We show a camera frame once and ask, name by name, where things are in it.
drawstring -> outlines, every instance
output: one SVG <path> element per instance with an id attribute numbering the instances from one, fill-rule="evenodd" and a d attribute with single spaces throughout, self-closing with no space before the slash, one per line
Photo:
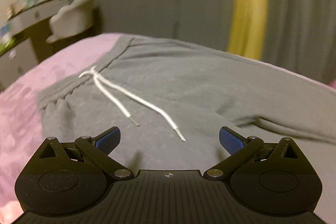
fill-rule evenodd
<path id="1" fill-rule="evenodd" d="M 124 89 L 123 87 L 111 83 L 110 81 L 105 79 L 103 76 L 101 76 L 97 71 L 95 71 L 95 68 L 96 67 L 92 67 L 91 70 L 87 70 L 87 71 L 83 72 L 79 76 L 79 78 L 81 78 L 83 75 L 87 75 L 87 74 L 93 75 L 93 81 L 94 81 L 95 85 L 100 89 L 100 91 L 102 93 L 104 93 L 113 103 L 115 103 L 115 105 L 121 110 L 121 112 L 127 118 L 129 118 L 136 126 L 139 126 L 139 124 L 134 120 L 134 118 L 132 117 L 130 112 L 126 109 L 126 107 L 117 98 L 115 98 L 111 93 L 109 93 L 99 81 L 101 81 L 103 84 L 111 87 L 112 89 L 119 90 L 120 92 L 122 92 L 126 96 L 132 98 L 133 100 L 145 105 L 146 107 L 148 107 L 148 108 L 154 110 L 155 112 L 159 113 L 160 115 L 162 115 L 164 117 L 164 119 L 172 127 L 172 129 L 174 131 L 176 131 L 176 133 L 179 135 L 181 140 L 185 141 L 185 138 L 183 137 L 182 133 L 180 132 L 178 126 L 176 125 L 176 123 L 172 120 L 172 118 L 165 111 L 163 111 L 161 108 L 151 104 L 150 102 L 147 102 L 146 100 L 136 96 L 135 94 L 129 92 L 128 90 Z"/>

pink blanket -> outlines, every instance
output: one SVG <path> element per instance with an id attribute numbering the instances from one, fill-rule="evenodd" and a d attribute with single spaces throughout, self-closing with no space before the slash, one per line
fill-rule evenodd
<path id="1" fill-rule="evenodd" d="M 41 145 L 38 92 L 94 63 L 115 45 L 120 34 L 102 34 L 77 42 L 26 73 L 0 94 L 0 223 L 14 221 L 22 210 L 14 184 Z"/>

metal bolt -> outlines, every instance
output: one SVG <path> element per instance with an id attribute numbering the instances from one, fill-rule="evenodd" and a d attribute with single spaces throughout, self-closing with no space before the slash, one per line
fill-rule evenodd
<path id="1" fill-rule="evenodd" d="M 213 178 L 218 178 L 222 176 L 224 173 L 222 170 L 219 169 L 210 169 L 207 171 L 207 174 Z"/>
<path id="2" fill-rule="evenodd" d="M 119 178 L 125 178 L 128 177 L 131 174 L 129 170 L 126 169 L 119 169 L 116 172 L 114 172 L 114 175 Z"/>

